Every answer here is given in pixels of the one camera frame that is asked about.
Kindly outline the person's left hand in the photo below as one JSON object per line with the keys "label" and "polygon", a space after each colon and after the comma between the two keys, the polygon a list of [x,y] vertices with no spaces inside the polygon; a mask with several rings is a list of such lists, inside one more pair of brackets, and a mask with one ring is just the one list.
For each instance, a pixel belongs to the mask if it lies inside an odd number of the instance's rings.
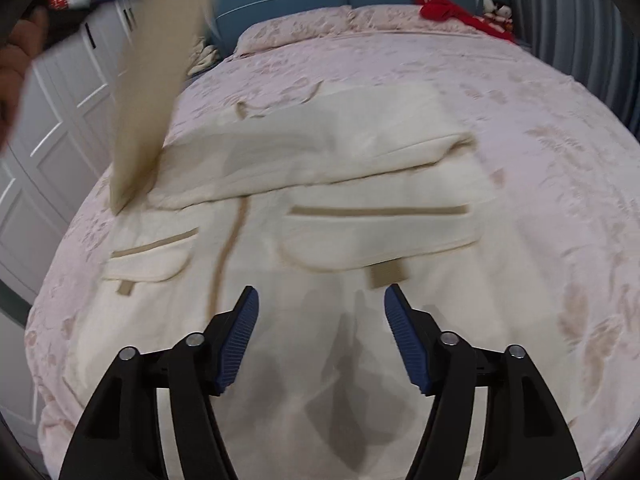
{"label": "person's left hand", "polygon": [[19,20],[1,48],[0,99],[1,147],[8,142],[13,129],[27,73],[43,50],[47,37],[48,16],[37,8],[26,20]]}

